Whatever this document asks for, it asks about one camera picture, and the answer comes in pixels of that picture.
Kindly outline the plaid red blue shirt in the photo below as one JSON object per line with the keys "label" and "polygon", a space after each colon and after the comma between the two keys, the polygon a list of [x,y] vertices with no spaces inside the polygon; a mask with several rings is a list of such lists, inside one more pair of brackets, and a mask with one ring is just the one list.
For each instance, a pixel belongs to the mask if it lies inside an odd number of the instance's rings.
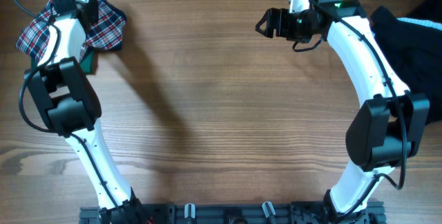
{"label": "plaid red blue shirt", "polygon": [[[86,33],[86,41],[82,44],[80,58],[82,62],[88,59],[94,50],[117,51],[122,49],[123,29],[127,17],[120,9],[107,0],[97,0],[98,20]],[[40,61],[48,46],[50,31],[47,25],[33,19],[26,26],[16,41],[15,47],[29,55],[35,63]]]}

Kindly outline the black garment pile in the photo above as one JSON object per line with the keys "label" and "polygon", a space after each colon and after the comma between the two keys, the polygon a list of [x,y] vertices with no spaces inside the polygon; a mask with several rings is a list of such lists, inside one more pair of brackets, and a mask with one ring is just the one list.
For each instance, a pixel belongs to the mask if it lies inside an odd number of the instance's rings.
{"label": "black garment pile", "polygon": [[374,38],[394,72],[430,102],[426,123],[441,121],[441,0],[424,0],[404,17],[378,7]]}

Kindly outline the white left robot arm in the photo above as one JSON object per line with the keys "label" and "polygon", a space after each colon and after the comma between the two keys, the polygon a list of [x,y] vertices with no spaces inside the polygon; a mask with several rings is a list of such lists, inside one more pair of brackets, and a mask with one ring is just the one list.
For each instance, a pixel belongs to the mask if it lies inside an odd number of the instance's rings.
{"label": "white left robot arm", "polygon": [[41,21],[27,26],[16,46],[32,57],[24,79],[46,131],[77,153],[93,187],[98,223],[143,223],[145,209],[119,172],[104,141],[98,96],[83,71],[86,53],[119,50],[126,15],[107,0],[77,2],[74,12],[58,11],[50,0]]}

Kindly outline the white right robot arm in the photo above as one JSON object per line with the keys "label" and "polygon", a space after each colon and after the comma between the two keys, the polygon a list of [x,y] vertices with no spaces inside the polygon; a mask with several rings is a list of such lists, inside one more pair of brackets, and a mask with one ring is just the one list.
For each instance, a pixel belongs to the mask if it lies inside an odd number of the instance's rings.
{"label": "white right robot arm", "polygon": [[297,10],[270,8],[256,24],[261,35],[284,37],[294,44],[320,35],[343,63],[356,90],[360,109],[345,135],[350,157],[339,181],[325,194],[331,221],[354,218],[382,179],[419,150],[430,103],[411,92],[394,72],[375,41],[357,0],[334,1]]}

